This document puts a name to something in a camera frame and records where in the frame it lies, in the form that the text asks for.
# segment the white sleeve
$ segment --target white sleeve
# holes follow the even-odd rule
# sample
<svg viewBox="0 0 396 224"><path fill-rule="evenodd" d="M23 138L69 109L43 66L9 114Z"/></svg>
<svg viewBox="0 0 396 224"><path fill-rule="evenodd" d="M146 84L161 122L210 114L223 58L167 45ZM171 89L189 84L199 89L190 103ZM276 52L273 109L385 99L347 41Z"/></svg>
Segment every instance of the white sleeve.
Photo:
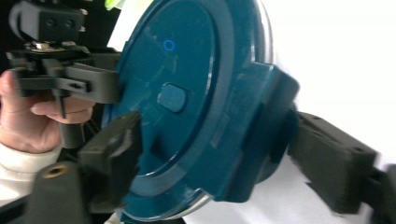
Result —
<svg viewBox="0 0 396 224"><path fill-rule="evenodd" d="M42 168L56 162L61 147L50 152L32 154L14 150L0 144L0 185L2 180L33 181Z"/></svg>

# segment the white surface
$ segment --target white surface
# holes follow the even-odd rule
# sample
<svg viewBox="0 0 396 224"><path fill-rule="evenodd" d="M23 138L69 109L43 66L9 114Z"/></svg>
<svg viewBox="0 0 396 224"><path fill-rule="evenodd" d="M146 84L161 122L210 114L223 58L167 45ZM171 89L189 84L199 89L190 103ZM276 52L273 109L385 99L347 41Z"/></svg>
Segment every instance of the white surface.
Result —
<svg viewBox="0 0 396 224"><path fill-rule="evenodd" d="M326 119L380 151L378 167L396 163L396 1L264 3L279 63L301 84L299 110ZM285 158L276 174L255 188L248 203L210 203L185 220L189 224L365 223L367 207L359 216L332 215L305 181Z"/></svg>

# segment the teal container lid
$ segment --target teal container lid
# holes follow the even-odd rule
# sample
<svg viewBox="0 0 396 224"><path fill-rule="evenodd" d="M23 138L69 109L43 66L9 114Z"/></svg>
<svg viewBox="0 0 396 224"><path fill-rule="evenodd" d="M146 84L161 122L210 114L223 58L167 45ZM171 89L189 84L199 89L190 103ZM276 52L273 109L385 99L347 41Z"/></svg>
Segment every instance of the teal container lid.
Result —
<svg viewBox="0 0 396 224"><path fill-rule="evenodd" d="M144 153L122 220L241 203L272 174L297 129L298 83L270 64L260 1L154 1L126 43L119 103L104 126L142 114Z"/></svg>

